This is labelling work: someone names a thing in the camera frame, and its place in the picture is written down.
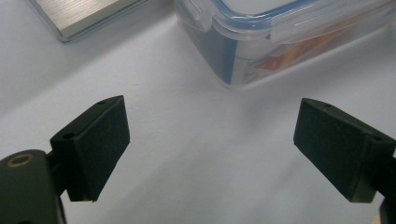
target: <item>white table surface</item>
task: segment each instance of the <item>white table surface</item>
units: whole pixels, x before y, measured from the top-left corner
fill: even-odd
[[[132,143],[77,224],[371,223],[382,201],[349,203],[293,145],[300,101],[333,104],[396,137],[393,30],[267,79],[219,84],[170,0],[60,43],[30,5],[0,0],[0,158],[50,138],[94,103],[124,95]]]

